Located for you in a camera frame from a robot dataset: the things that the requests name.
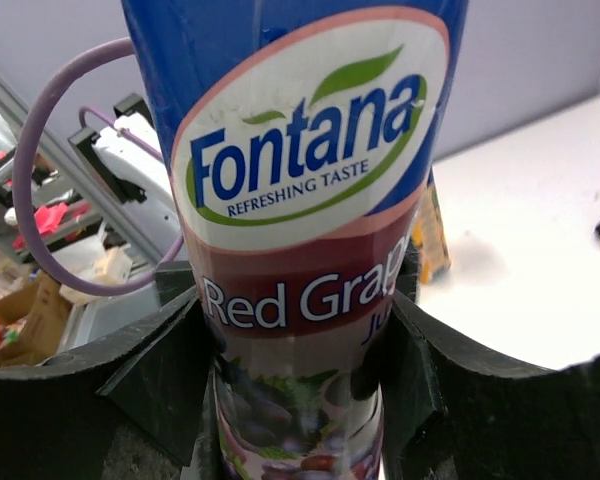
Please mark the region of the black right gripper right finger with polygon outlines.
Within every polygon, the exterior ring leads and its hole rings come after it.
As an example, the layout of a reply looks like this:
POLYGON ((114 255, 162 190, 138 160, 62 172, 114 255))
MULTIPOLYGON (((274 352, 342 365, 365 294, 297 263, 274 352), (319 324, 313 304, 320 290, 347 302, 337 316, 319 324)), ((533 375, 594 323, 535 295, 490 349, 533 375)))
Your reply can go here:
POLYGON ((389 479, 600 479, 600 356, 563 370, 494 351, 415 302, 409 248, 381 355, 389 479))

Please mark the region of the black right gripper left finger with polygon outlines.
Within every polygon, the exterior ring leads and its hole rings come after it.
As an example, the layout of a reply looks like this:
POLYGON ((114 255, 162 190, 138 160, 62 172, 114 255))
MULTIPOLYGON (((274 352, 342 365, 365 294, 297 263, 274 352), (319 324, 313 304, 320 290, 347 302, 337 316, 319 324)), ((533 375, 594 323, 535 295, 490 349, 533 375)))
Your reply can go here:
POLYGON ((0 479, 216 479, 214 342, 190 267, 157 311, 36 367, 0 369, 0 479))

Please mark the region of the blue purple berry juice carton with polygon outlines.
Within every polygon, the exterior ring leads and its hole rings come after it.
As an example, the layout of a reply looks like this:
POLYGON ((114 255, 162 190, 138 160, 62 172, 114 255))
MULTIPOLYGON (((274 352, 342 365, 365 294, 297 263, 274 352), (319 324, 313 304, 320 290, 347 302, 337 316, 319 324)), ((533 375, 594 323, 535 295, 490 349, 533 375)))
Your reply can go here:
POLYGON ((383 337, 464 1, 126 1, 231 479, 375 479, 383 337))

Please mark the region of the blue Fontana juice carton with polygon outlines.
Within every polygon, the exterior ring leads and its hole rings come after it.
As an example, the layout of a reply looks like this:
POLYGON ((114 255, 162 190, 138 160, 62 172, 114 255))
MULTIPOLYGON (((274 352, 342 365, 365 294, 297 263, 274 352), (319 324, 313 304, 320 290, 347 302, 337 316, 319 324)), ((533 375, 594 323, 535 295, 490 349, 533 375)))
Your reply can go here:
POLYGON ((411 239, 419 254, 419 281, 429 284, 451 267, 433 171, 423 192, 411 239))

